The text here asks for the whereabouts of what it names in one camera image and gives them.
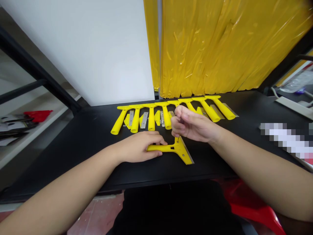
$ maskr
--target black tabletop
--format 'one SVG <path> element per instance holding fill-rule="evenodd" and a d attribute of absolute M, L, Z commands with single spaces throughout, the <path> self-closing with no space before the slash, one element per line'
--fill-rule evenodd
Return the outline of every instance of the black tabletop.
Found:
<path fill-rule="evenodd" d="M 292 126 L 291 128 L 304 129 L 308 128 L 308 119 L 257 91 L 221 94 L 220 100 L 225 102 L 239 117 L 233 120 L 222 119 L 217 124 L 243 139 L 301 166 L 289 153 L 276 147 L 268 137 L 261 135 L 259 125 L 260 123 L 288 123 L 289 126 Z M 110 133 L 121 113 L 116 107 L 128 104 L 130 103 L 94 106 L 79 112 L 26 172 L 3 193 L 0 203 L 27 200 L 48 183 L 101 149 L 130 136 L 132 133 L 126 127 L 122 127 L 118 135 Z M 196 108 L 200 106 L 200 103 L 193 101 L 192 105 Z M 175 110 L 175 106 L 169 105 L 168 110 Z M 149 111 L 148 108 L 143 108 L 140 115 L 145 111 Z M 156 130 L 169 144 L 174 142 L 171 130 L 157 125 Z M 234 171 L 208 144 L 187 138 L 184 138 L 184 142 L 195 164 L 185 165 L 175 153 L 164 153 L 161 157 L 142 163 L 122 163 L 113 171 L 99 192 L 236 176 Z"/>

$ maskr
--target scraper handle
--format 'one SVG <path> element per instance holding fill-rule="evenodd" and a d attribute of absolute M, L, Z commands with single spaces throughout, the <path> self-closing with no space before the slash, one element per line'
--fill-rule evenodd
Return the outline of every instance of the scraper handle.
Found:
<path fill-rule="evenodd" d="M 111 130 L 111 134 L 117 135 L 120 132 L 126 113 L 127 113 L 127 110 L 122 110 L 120 116 L 116 120 Z"/>
<path fill-rule="evenodd" d="M 137 133 L 138 132 L 138 126 L 139 126 L 139 112 L 140 109 L 135 109 L 135 114 L 133 118 L 133 123 L 131 125 L 130 132 Z"/>
<path fill-rule="evenodd" d="M 149 145 L 147 151 L 174 152 L 174 150 L 171 149 L 172 146 L 173 145 Z"/>
<path fill-rule="evenodd" d="M 212 122 L 218 122 L 221 119 L 215 112 L 215 110 L 212 107 L 210 107 L 205 101 L 201 101 L 201 104 L 204 110 L 206 111 L 207 115 L 209 115 Z"/>
<path fill-rule="evenodd" d="M 163 108 L 163 117 L 164 117 L 165 129 L 170 130 L 170 129 L 172 129 L 172 125 L 171 125 L 171 119 L 169 116 L 169 112 L 167 111 L 166 106 L 162 106 L 162 108 Z"/>
<path fill-rule="evenodd" d="M 213 99 L 213 101 L 228 120 L 233 120 L 236 117 L 219 99 Z"/>
<path fill-rule="evenodd" d="M 189 110 L 191 110 L 191 111 L 193 111 L 195 113 L 197 112 L 190 102 L 187 102 L 186 105 L 187 105 Z"/>
<path fill-rule="evenodd" d="M 154 131 L 155 129 L 156 129 L 156 124 L 155 124 L 155 120 L 154 120 L 154 108 L 150 108 L 148 131 Z"/>

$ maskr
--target red plastic chair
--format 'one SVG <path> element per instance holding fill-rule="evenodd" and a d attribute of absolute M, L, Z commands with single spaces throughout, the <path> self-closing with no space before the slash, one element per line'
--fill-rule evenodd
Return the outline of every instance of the red plastic chair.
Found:
<path fill-rule="evenodd" d="M 259 222 L 276 235 L 286 235 L 273 209 L 259 198 L 242 180 L 232 180 L 223 186 L 224 197 L 231 205 L 233 214 Z"/>

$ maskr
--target yellow strip curtain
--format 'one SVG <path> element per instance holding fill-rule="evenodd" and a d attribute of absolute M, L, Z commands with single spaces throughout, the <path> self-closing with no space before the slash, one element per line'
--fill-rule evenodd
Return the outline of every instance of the yellow strip curtain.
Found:
<path fill-rule="evenodd" d="M 157 22 L 157 0 L 143 0 L 143 5 L 146 17 L 153 87 L 155 90 L 158 90 L 160 87 L 160 53 Z"/>
<path fill-rule="evenodd" d="M 163 0 L 164 98 L 258 88 L 312 27 L 307 0 Z"/>

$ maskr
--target finger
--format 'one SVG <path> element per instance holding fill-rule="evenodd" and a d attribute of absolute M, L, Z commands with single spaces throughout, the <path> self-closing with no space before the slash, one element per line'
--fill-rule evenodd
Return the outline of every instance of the finger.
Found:
<path fill-rule="evenodd" d="M 181 129 L 181 130 L 183 130 L 185 128 L 186 128 L 186 126 L 184 124 L 180 123 L 180 122 L 174 122 L 174 123 L 172 122 L 172 129 Z"/>
<path fill-rule="evenodd" d="M 153 134 L 160 134 L 160 133 L 158 131 L 148 131 L 148 134 L 153 135 Z"/>
<path fill-rule="evenodd" d="M 153 143 L 161 143 L 163 145 L 167 145 L 167 143 L 165 142 L 165 140 L 163 139 L 161 135 L 151 135 L 149 137 L 149 144 L 153 144 Z"/>
<path fill-rule="evenodd" d="M 180 119 L 181 115 L 182 115 L 182 105 L 179 105 L 176 107 L 174 113 L 175 115 L 178 117 L 178 119 Z"/>
<path fill-rule="evenodd" d="M 179 118 L 176 117 L 176 116 L 175 116 L 175 117 L 172 117 L 172 118 L 171 118 L 172 127 L 177 127 L 177 128 L 178 128 L 178 126 L 180 126 L 180 127 L 185 126 L 181 121 L 182 121 L 182 119 L 179 120 Z"/>
<path fill-rule="evenodd" d="M 198 126 L 198 127 L 203 125 L 203 118 L 206 118 L 206 117 L 201 114 L 194 113 L 192 111 L 182 113 L 182 120 L 184 120 L 184 122 Z"/>
<path fill-rule="evenodd" d="M 156 158 L 158 156 L 161 156 L 162 152 L 161 151 L 150 151 L 150 152 L 146 152 L 144 153 L 144 160 L 149 160 L 152 158 Z"/>
<path fill-rule="evenodd" d="M 198 113 L 195 113 L 193 111 L 191 111 L 190 109 L 186 108 L 185 106 L 182 106 L 182 109 L 181 109 L 181 117 L 186 114 L 186 115 L 189 115 L 189 116 L 195 116 L 195 117 L 203 117 L 203 115 L 201 114 L 198 114 Z"/>
<path fill-rule="evenodd" d="M 174 137 L 179 137 L 179 133 L 176 133 L 175 131 L 172 131 L 172 136 L 174 136 Z"/>

